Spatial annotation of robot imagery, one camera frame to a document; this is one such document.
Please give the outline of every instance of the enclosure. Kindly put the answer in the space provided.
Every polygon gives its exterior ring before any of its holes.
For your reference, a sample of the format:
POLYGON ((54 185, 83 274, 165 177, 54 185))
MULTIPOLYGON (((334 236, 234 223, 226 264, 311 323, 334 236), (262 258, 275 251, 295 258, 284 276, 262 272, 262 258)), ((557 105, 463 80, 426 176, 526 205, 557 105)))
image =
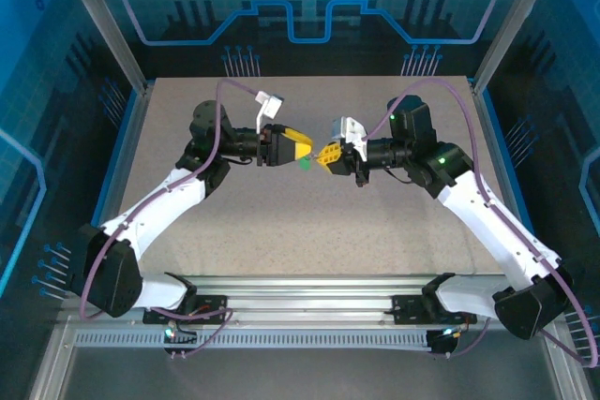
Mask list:
MULTIPOLYGON (((164 327, 142 325, 140 312, 79 321, 51 250, 164 179, 221 78, 284 97, 277 122, 318 153, 337 117, 372 129, 390 99, 435 77, 467 100, 492 189, 540 241, 585 266, 577 298, 597 333, 600 0, 0 3, 7 398, 597 398, 597 371, 497 321, 455 361, 390 349, 400 336, 390 296, 438 274, 502 271, 427 193, 384 174, 359 189, 315 161, 235 167, 165 230, 142 268, 188 275, 236 311, 216 348, 182 364, 161 350, 164 327)), ((469 154, 452 96, 439 86, 416 94, 440 139, 469 154)), ((234 126, 253 127, 251 96, 228 87, 223 105, 234 126)), ((572 312, 547 329, 590 357, 572 312)))

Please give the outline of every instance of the metal extrusion bar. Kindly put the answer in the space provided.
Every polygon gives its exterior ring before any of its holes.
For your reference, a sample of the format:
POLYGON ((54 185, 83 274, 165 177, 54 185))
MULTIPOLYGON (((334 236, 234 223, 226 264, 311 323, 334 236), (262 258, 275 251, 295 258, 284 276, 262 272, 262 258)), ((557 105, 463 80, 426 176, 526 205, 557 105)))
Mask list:
POLYGON ((475 93, 480 94, 486 89, 494 72, 500 65, 504 55, 512 44, 518 30, 532 12, 536 0, 516 0, 509 10, 500 31, 489 46, 489 50, 475 74, 475 93))
MULTIPOLYGON (((482 275, 498 278, 503 275, 482 275)), ((433 276, 387 277, 188 277, 206 295, 227 295, 233 309, 228 330, 440 330, 443 325, 395 325, 386 314, 393 295, 419 295, 433 276)), ((63 316, 78 330, 142 325, 142 311, 119 319, 79 322, 78 299, 64 303, 63 316)))
MULTIPOLYGON (((574 347, 573 339, 564 317, 550 323, 546 327, 546 331, 557 337, 561 342, 569 344, 569 347, 574 347)), ((592 393, 581 364, 549 340, 546 340, 546 345, 550 366, 554 369, 554 376, 556 377, 562 398, 593 400, 595 396, 592 393)))
POLYGON ((486 139, 487 148, 489 149, 489 155, 494 166, 494 170, 498 176, 498 184, 500 186, 500 192, 502 193, 502 200, 504 205, 516 216, 519 220, 522 220, 520 211, 518 210, 517 197, 513 191, 513 187, 510 183, 510 177, 506 165, 503 162, 502 151, 500 149, 499 140, 502 137, 496 136, 494 127, 491 121, 490 113, 486 108, 486 101, 481 94, 476 94, 473 91, 473 100, 475 103, 475 109, 479 115, 481 121, 481 127, 484 131, 484 137, 486 139))
POLYGON ((114 58, 137 93, 146 88, 146 78, 104 0, 82 0, 114 58))
POLYGON ((112 177, 104 182, 107 188, 106 200, 103 204, 99 204, 97 210, 94 212, 93 225, 102 224, 105 220, 119 213, 121 199, 123 198, 129 171, 131 170, 131 163, 135 156, 135 149, 142 133, 143 120, 148 109, 149 99, 152 95, 152 88, 153 85, 150 84, 144 93, 137 94, 132 103, 127 105, 127 109, 130 109, 130 116, 124 132, 123 142, 119 147, 118 154, 114 156, 116 162, 112 177))

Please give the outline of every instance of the white connector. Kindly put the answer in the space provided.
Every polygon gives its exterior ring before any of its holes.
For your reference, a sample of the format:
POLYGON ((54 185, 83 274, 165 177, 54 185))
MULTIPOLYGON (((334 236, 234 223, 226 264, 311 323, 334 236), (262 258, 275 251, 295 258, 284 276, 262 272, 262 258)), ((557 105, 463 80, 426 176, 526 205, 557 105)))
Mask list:
POLYGON ((279 109, 283 104, 283 99, 271 96, 264 91, 259 91, 259 94, 256 95, 256 101, 261 104, 261 109, 256 116, 256 133, 260 134, 263 116, 266 116, 269 119, 275 119, 275 116, 277 116, 279 109))
POLYGON ((352 117, 342 116, 334 121, 333 140, 344 139, 354 145, 354 149, 360 155, 363 161, 367 161, 367 142, 363 138, 367 135, 363 125, 352 119, 352 117))

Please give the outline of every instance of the green object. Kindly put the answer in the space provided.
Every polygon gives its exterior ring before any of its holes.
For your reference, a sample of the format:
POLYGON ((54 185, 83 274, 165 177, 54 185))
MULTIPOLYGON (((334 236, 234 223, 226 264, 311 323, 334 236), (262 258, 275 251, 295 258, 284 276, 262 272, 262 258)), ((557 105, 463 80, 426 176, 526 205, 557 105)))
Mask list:
POLYGON ((298 166, 301 170, 310 170, 310 156, 305 156, 298 160, 298 166))

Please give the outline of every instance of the cable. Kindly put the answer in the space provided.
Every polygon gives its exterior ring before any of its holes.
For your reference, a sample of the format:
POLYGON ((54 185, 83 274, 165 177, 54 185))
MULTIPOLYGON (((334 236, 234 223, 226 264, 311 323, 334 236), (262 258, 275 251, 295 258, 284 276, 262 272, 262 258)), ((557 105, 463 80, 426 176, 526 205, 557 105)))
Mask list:
POLYGON ((451 360, 451 359, 457 358, 458 356, 465 355, 465 354, 469 353, 471 350, 473 350, 477 346, 477 344, 479 344, 481 342, 481 340, 484 338, 484 336, 488 332, 490 322, 491 322, 491 319, 487 318, 486 322, 484 323, 484 328, 477 335, 477 337, 475 337, 473 339, 473 341, 467 347, 465 347, 463 350, 452 353, 448 359, 451 360))
POLYGON ((233 310, 231 308, 219 309, 217 311, 211 311, 210 313, 197 314, 194 316, 184 316, 182 314, 175 314, 172 311, 162 309, 162 308, 152 308, 152 309, 154 311, 156 311, 157 313, 162 314, 163 316, 166 316, 171 319, 179 319, 179 320, 206 319, 206 318, 210 318, 211 316, 218 316, 220 314, 227 313, 227 317, 225 318, 225 320, 223 320, 223 323, 221 323, 218 326, 218 328, 215 330, 215 332, 212 333, 208 339, 206 339, 204 342, 202 342, 202 344, 200 346, 189 351, 188 353, 185 353, 184 351, 182 351, 181 353, 173 352, 171 354, 171 359, 174 359, 175 357, 185 359, 186 357, 192 356, 192 355, 198 353, 199 351, 201 351, 202 349, 204 349, 206 346, 208 346, 208 344, 210 344, 211 342, 213 342, 215 340, 215 338, 218 336, 219 333, 221 333, 223 331, 223 329, 227 326, 227 324, 230 322, 230 320, 232 319, 232 316, 233 316, 233 310))
POLYGON ((240 158, 239 160, 237 160, 237 159, 222 157, 222 159, 223 159, 223 161, 227 161, 228 163, 232 163, 232 164, 237 164, 238 166, 247 166, 248 164, 252 164, 252 158, 240 158))
POLYGON ((363 138, 363 141, 370 140, 379 130, 382 129, 382 127, 387 122, 387 119, 389 118, 389 116, 392 115, 392 113, 394 112, 394 110, 396 109, 398 104, 402 101, 402 99, 405 96, 412 94, 417 88, 419 88, 425 84, 438 84, 438 85, 446 88, 452 94, 452 96, 455 98, 455 100, 458 102, 458 105, 460 106, 460 109, 462 110, 462 114, 464 115, 465 121, 467 123, 467 128, 469 130, 469 139, 471 141, 471 148, 472 148, 472 162, 473 162, 473 169, 474 169, 474 173, 475 173, 475 182, 477 183, 477 187, 479 188, 479 192, 481 193, 481 196, 484 198, 484 201, 489 205, 490 209, 494 212, 494 214, 500 218, 500 220, 504 223, 504 225, 506 225, 506 227, 508 227, 508 229, 510 229, 513 233, 515 233, 515 235, 518 237, 518 239, 527 246, 529 251, 531 253, 533 253, 533 255, 536 257, 536 259, 540 261, 542 266, 544 266, 544 268, 557 281, 557 283, 561 287, 562 291, 564 292, 566 297, 569 299, 569 302, 571 302, 571 304, 575 308, 575 311, 577 312, 577 316, 579 317, 579 320, 581 321, 581 325, 585 331, 586 337, 588 338, 588 343, 590 345, 590 352, 592 354, 592 357, 589 361, 586 361, 584 358, 582 358, 581 356, 579 356, 575 352, 573 352, 568 346, 566 346, 562 342, 558 341, 557 339, 553 339, 553 336, 552 336, 552 338, 550 338, 551 334, 549 334, 545 330, 542 330, 540 332, 540 334, 542 334, 546 338, 550 339, 552 342, 554 342, 557 346, 559 346, 562 350, 564 350, 567 354, 569 354, 570 356, 575 358, 577 361, 579 361, 585 367, 590 368, 590 369, 595 368, 598 365, 598 347, 596 346, 595 339, 593 337, 593 330, 592 330, 592 327, 590 326, 590 322, 588 321, 587 317, 585 316, 585 312, 583 311, 581 304, 579 303, 577 297, 575 296, 575 293, 573 293, 571 288, 569 288, 569 285, 564 281, 563 277, 556 271, 556 269, 554 269, 552 267, 552 265, 548 261, 546 261, 546 259, 542 255, 542 253, 535 247, 535 245, 533 245, 532 243, 529 242, 527 237, 517 228, 517 226, 515 224, 513 224, 511 222, 511 220, 508 217, 506 217, 503 214, 503 212, 500 210, 500 208, 498 208, 498 206, 496 204, 494 204, 493 202, 490 202, 491 197, 488 195, 488 192, 484 188, 483 177, 481 174, 481 169, 479 167, 479 154, 477 153, 477 142, 475 140, 475 131, 474 131, 474 127, 473 127, 473 120, 471 118, 471 114, 469 113, 469 110, 467 108, 467 104, 466 104, 464 98, 462 98, 460 96, 460 93, 456 90, 456 88, 454 86, 452 86, 447 81, 444 81, 442 79, 435 79, 435 78, 426 78, 426 79, 423 79, 420 81, 416 81, 415 83, 412 83, 408 88, 406 88, 404 91, 402 91, 398 97, 396 97, 396 100, 394 100, 394 102, 392 102, 392 105, 388 109, 385 116, 375 126, 375 128, 373 128, 373 130, 363 138))
POLYGON ((398 180, 399 182, 401 182, 403 185, 412 185, 413 182, 412 181, 406 181, 406 180, 400 180, 399 178, 396 177, 396 175, 394 175, 394 173, 392 171, 390 171, 389 169, 384 169, 383 170, 385 173, 387 173, 390 177, 395 178, 396 180, 398 180))
POLYGON ((181 320, 177 320, 175 322, 175 328, 177 329, 177 332, 179 332, 180 334, 185 334, 186 336, 197 336, 196 332, 191 332, 188 330, 184 330, 183 328, 181 328, 181 320))
POLYGON ((127 217, 127 219, 124 220, 121 224, 119 224, 119 226, 112 233, 112 235, 109 236, 109 239, 106 241, 106 243, 104 243, 102 248, 100 248, 100 251, 98 252, 98 254, 96 256, 96 259, 94 259, 92 267, 90 268, 90 272, 85 280, 85 284, 83 285, 82 301, 79 305, 79 316, 82 320, 85 320, 85 321, 92 320, 92 319, 97 318, 99 315, 103 314, 103 311, 98 311, 97 313, 93 314, 92 316, 86 316, 85 315, 85 304, 87 303, 87 298, 90 293, 90 288, 92 288, 92 282, 94 281, 94 277, 96 276, 96 273, 98 272, 98 267, 100 266, 100 263, 104 259, 104 256, 108 252, 109 248, 111 248, 111 245, 114 243, 114 241, 119 236, 119 234, 121 234, 121 232, 123 230, 127 229, 128 222, 130 222, 132 219, 134 219, 146 206, 148 206, 150 203, 152 203, 154 200, 156 200, 161 195, 163 195, 167 192, 170 192, 171 190, 177 188, 178 186, 182 185, 183 183, 187 182, 188 180, 191 180, 192 178, 197 177, 199 174, 201 174, 203 171, 205 171, 211 165, 211 163, 213 162, 213 159, 215 159, 215 156, 217 155, 218 145, 220 142, 220 135, 221 135, 221 104, 222 104, 221 91, 222 91, 223 83, 229 83, 229 84, 235 86, 236 88, 239 88, 242 91, 246 91, 247 93, 252 94, 254 96, 256 96, 258 94, 258 91, 248 88, 245 85, 243 85, 242 83, 239 83, 232 79, 221 79, 218 81, 217 95, 216 95, 216 115, 215 115, 215 142, 213 144, 213 148, 210 152, 210 155, 198 169, 196 169, 192 173, 186 175, 185 177, 181 178, 180 180, 177 180, 177 181, 171 183, 170 185, 163 187, 162 189, 159 189, 157 192, 155 192, 154 194, 149 196, 146 200, 140 202, 138 207, 135 208, 131 212, 131 214, 127 217))

